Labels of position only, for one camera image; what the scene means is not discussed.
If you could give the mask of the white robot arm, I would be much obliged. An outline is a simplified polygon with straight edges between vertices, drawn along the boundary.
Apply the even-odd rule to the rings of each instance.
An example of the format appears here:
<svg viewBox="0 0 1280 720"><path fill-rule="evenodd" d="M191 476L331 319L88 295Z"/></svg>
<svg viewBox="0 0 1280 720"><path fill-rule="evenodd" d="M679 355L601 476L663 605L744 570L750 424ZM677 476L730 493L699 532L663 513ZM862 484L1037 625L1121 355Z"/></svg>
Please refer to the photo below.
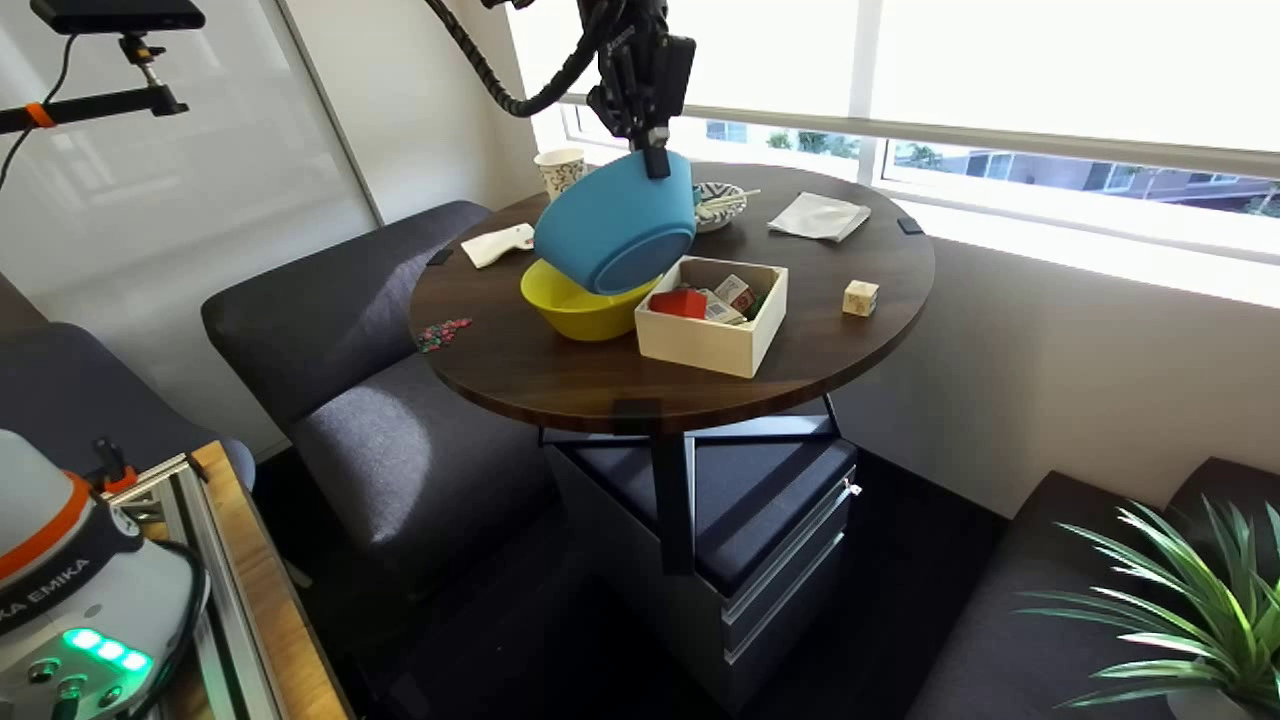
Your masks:
<svg viewBox="0 0 1280 720"><path fill-rule="evenodd" d="M530 435L428 372L451 322L408 319L419 273L496 215L449 201L203 298L212 347L296 435L350 551L428 582L536 506ZM191 548L160 543L90 484L101 435L166 458L200 438L95 334L16 327L0 345L5 720L129 714L156 694L208 596Z"/></svg>

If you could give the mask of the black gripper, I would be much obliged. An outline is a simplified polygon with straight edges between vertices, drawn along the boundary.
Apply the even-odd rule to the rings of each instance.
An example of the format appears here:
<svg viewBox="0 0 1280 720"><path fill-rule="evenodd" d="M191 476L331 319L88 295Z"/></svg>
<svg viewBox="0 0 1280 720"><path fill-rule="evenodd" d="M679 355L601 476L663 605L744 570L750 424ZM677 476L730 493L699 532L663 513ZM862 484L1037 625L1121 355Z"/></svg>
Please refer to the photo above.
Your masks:
<svg viewBox="0 0 1280 720"><path fill-rule="evenodd" d="M666 0L576 0L595 83L587 108L612 135L643 145L648 180L672 174L666 118L685 112L691 34L666 33Z"/></svg>

